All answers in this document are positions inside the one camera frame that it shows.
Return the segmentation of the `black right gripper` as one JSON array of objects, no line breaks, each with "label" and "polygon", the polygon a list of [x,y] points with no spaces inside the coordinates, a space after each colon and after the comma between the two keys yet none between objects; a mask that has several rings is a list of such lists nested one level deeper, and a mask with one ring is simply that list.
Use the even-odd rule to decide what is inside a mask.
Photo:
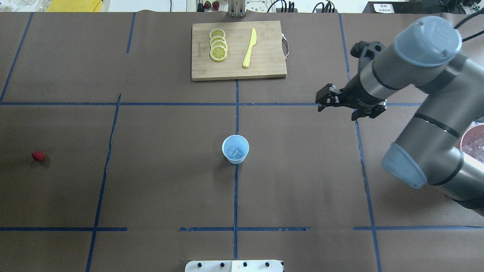
[{"label": "black right gripper", "polygon": [[346,106],[355,110],[353,116],[378,116],[384,112],[383,102],[383,99],[370,95],[363,88],[359,76],[354,76],[344,88],[338,89],[334,84],[327,84],[316,93],[318,112],[327,107]]}]

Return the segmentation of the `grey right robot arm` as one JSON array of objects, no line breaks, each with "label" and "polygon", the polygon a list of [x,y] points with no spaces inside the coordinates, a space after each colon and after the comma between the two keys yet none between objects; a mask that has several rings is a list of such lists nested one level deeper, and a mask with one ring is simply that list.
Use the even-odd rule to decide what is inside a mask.
[{"label": "grey right robot arm", "polygon": [[483,163],[455,145],[472,122],[483,122],[483,66],[462,50],[456,26],[444,18],[417,19],[385,47],[359,42],[351,55],[358,73],[344,88],[325,85],[318,110],[353,109],[352,120],[376,118],[386,100],[413,85],[427,94],[382,159],[382,167],[412,188],[429,184],[483,215]]}]

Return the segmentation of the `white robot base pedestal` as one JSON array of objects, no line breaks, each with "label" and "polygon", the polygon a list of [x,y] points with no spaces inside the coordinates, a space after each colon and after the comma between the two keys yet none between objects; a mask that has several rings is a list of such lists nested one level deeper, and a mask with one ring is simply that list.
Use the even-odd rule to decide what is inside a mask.
[{"label": "white robot base pedestal", "polygon": [[185,272],[284,272],[280,260],[193,260]]}]

